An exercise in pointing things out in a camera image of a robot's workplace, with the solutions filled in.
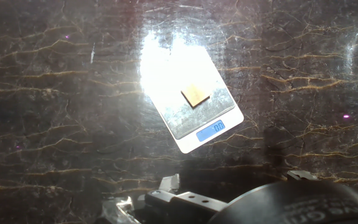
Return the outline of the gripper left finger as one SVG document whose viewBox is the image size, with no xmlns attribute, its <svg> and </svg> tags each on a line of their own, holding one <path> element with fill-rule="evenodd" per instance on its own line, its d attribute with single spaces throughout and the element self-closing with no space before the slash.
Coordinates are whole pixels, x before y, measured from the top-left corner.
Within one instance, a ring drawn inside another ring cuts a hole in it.
<svg viewBox="0 0 358 224">
<path fill-rule="evenodd" d="M 159 190 L 163 190 L 175 194 L 180 189 L 180 176 L 174 174 L 172 176 L 163 177 L 159 184 Z"/>
</svg>

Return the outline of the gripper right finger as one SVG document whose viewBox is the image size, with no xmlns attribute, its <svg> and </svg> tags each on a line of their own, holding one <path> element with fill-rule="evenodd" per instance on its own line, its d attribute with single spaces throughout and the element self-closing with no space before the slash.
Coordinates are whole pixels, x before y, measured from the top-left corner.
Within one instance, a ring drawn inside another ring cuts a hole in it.
<svg viewBox="0 0 358 224">
<path fill-rule="evenodd" d="M 288 180 L 318 180 L 315 175 L 305 170 L 289 170 L 286 176 Z"/>
</svg>

